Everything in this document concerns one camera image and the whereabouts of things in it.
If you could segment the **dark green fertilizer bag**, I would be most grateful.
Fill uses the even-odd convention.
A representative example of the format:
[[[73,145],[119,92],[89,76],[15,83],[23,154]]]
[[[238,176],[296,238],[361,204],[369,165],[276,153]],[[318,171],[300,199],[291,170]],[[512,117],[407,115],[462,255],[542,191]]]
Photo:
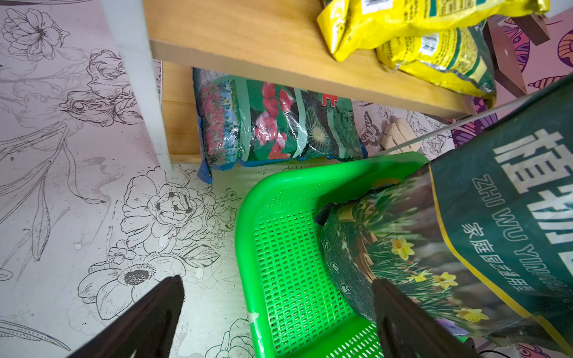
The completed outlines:
[[[456,336],[572,353],[572,78],[398,183],[316,217],[328,274],[375,320],[387,280]]]

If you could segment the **green plastic mesh basket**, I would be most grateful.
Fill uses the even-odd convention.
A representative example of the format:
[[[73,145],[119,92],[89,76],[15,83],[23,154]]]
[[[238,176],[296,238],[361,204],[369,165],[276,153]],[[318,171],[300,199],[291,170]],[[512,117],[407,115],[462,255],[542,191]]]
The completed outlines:
[[[332,283],[315,217],[331,202],[398,182],[419,153],[282,172],[246,196],[236,249],[257,357],[381,357],[376,327]]]

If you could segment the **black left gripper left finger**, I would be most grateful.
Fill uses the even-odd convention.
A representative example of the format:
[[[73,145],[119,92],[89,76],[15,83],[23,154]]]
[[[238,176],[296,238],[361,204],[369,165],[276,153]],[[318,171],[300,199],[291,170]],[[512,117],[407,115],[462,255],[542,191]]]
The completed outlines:
[[[70,356],[168,357],[183,302],[181,277],[167,277]]]

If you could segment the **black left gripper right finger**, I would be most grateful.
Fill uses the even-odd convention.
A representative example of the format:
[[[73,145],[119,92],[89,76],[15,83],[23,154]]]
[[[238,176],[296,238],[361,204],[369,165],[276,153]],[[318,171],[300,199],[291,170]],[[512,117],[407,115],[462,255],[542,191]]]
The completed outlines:
[[[478,357],[388,280],[372,283],[376,326],[385,357]]]

